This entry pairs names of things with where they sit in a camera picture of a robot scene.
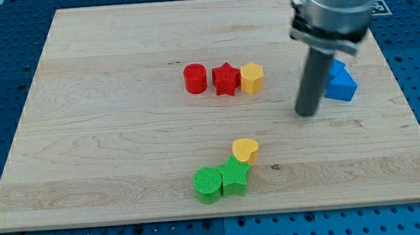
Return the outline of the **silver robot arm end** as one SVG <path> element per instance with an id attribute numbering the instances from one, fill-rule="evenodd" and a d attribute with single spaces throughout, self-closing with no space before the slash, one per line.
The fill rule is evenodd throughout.
<path id="1" fill-rule="evenodd" d="M 355 55 L 371 23 L 375 0 L 291 0 L 289 35 L 326 54 Z"/>

